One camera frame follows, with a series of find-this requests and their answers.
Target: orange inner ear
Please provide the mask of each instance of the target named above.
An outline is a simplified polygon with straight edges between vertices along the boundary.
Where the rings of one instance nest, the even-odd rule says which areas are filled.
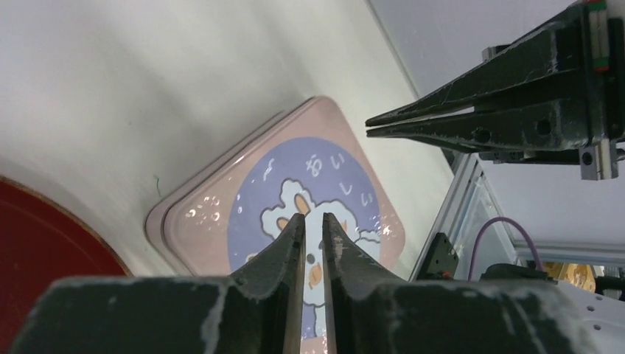
[[[297,210],[301,214],[304,214],[304,216],[308,215],[308,213],[310,212],[310,206],[306,202],[306,199],[304,199],[304,197],[299,194],[295,194],[295,205],[297,207]]]
[[[280,229],[281,231],[284,230],[285,227],[287,227],[287,224],[289,223],[289,220],[286,218],[278,218],[278,220],[276,221],[278,223],[278,229]]]

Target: white rabbit illustration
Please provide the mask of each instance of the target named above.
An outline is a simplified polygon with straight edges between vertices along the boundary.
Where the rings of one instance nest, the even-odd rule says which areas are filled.
[[[360,231],[356,217],[341,201],[315,204],[310,192],[300,182],[287,179],[282,182],[280,200],[284,204],[266,209],[261,214],[262,230],[276,239],[296,212],[306,215],[306,271],[304,303],[315,308],[315,334],[326,330],[324,270],[321,228],[325,212],[333,213],[343,225],[348,237],[375,260],[380,256],[380,236],[375,231]]]

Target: cable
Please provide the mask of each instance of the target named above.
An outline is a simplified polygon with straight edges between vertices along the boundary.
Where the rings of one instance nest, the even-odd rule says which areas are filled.
[[[509,223],[510,225],[514,226],[517,230],[519,230],[519,232],[521,233],[521,236],[523,236],[523,238],[526,239],[531,255],[532,257],[534,257],[534,262],[536,263],[536,267],[540,271],[544,271],[545,269],[542,267],[542,262],[540,260],[540,256],[538,255],[538,251],[536,250],[536,246],[534,245],[534,241],[531,240],[527,231],[518,222],[512,220],[511,218],[506,218],[505,216],[496,216],[488,220],[482,226],[482,228],[478,232],[478,236],[475,238],[475,245],[473,246],[473,253],[471,253],[471,263],[469,264],[468,280],[470,281],[473,275],[473,267],[475,266],[475,255],[478,253],[478,246],[480,245],[480,240],[482,239],[482,236],[484,236],[484,233],[486,232],[486,229],[488,229],[489,226],[491,226],[492,224],[498,221]]]

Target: white tabletop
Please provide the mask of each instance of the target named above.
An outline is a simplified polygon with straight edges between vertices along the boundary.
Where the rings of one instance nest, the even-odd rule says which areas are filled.
[[[451,180],[440,150],[366,139],[414,99],[364,0],[15,0],[0,5],[0,174],[69,209],[134,274],[163,195],[278,111],[324,94],[398,212],[407,276]]]

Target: purple circle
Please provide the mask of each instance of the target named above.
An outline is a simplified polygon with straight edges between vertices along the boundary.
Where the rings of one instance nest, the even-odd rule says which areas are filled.
[[[287,140],[266,153],[239,188],[228,221],[232,271],[243,266],[249,254],[263,250],[273,241],[262,229],[261,214],[282,204],[280,192],[287,179],[300,182],[316,204],[342,201],[361,229],[379,229],[380,207],[375,189],[351,154],[325,139]],[[315,337],[312,306],[304,305],[302,324],[302,338]]]

